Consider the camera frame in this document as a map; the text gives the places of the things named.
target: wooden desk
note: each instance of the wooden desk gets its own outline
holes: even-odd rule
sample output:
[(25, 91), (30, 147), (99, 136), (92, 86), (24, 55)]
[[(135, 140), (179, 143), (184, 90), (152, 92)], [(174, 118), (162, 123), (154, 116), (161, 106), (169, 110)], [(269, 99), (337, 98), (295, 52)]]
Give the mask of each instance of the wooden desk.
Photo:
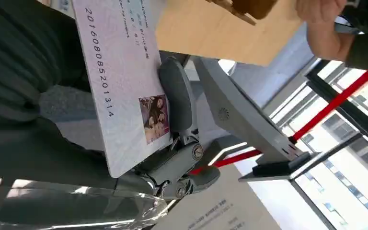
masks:
[(301, 25), (295, 0), (279, 0), (252, 26), (205, 0), (166, 0), (159, 49), (267, 66)]

